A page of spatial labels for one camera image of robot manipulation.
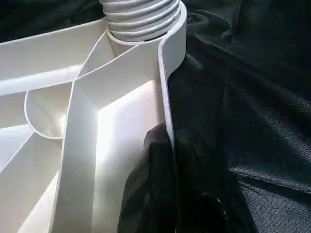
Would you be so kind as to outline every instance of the white plastic base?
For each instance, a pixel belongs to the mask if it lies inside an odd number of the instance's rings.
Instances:
[[[116,232],[146,133],[165,122],[173,143],[167,79],[185,56],[180,7],[154,41],[119,41],[103,19],[0,44],[0,232]]]

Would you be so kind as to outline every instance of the dark fabric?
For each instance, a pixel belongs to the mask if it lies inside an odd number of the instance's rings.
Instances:
[[[187,55],[169,80],[175,132],[198,132],[224,160],[259,233],[311,232],[311,2],[184,3]],[[0,41],[102,15],[97,0],[0,4]]]
[[[0,42],[103,17],[99,0],[0,0]]]
[[[181,225],[179,233],[256,233],[241,187],[225,158],[196,131],[175,134]]]
[[[123,194],[118,233],[174,233],[177,179],[165,125],[149,131],[142,160],[129,175]]]

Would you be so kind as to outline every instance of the curved rim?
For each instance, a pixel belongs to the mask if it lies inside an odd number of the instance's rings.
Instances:
[[[164,47],[165,43],[169,39],[174,37],[176,35],[176,33],[178,33],[182,27],[186,27],[187,9],[186,9],[186,7],[182,1],[180,1],[179,6],[180,6],[180,17],[178,19],[178,22],[171,28],[170,31],[168,31],[167,36],[161,40],[159,47],[158,47],[160,80],[161,80],[161,86],[162,86],[162,97],[163,97],[166,130],[167,130],[168,135],[171,139],[171,144],[172,144],[173,148],[175,145],[175,141],[174,141],[174,133],[173,133],[173,121],[172,121],[172,114],[171,114],[171,107],[170,107],[170,100],[169,100],[169,92],[168,92],[168,78],[172,73],[167,73],[165,70],[165,61],[163,59],[163,47]]]
[[[28,93],[30,91],[27,91],[26,92],[26,95],[25,95],[25,101],[24,101],[24,114],[25,114],[25,118],[26,118],[26,121],[28,123],[28,125],[32,128],[32,130],[38,134],[39,136],[43,137],[43,138],[46,138],[46,139],[50,139],[50,140],[63,140],[64,136],[60,136],[60,137],[51,137],[51,136],[48,136],[48,135],[45,135],[41,132],[39,132],[31,123],[29,117],[28,117],[28,112],[27,112],[27,99],[28,99]]]

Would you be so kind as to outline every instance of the white plastic structure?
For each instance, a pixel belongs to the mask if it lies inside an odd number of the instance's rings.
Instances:
[[[123,41],[144,41],[167,33],[179,20],[179,0],[100,0],[110,32]]]
[[[166,123],[173,143],[167,79],[186,52],[178,9],[146,42],[117,39],[104,18],[0,44],[1,233],[117,231],[146,133]]]

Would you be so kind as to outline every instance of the black fabric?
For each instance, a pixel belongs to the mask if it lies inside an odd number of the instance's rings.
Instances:
[[[310,1],[184,3],[187,55],[169,79],[175,132],[198,132],[224,160],[259,233],[311,232]],[[97,0],[0,4],[0,41],[102,14]]]
[[[177,208],[173,150],[159,125],[147,133],[142,160],[126,181],[118,233],[174,233]]]
[[[180,233],[256,233],[241,187],[225,158],[196,131],[175,135]]]

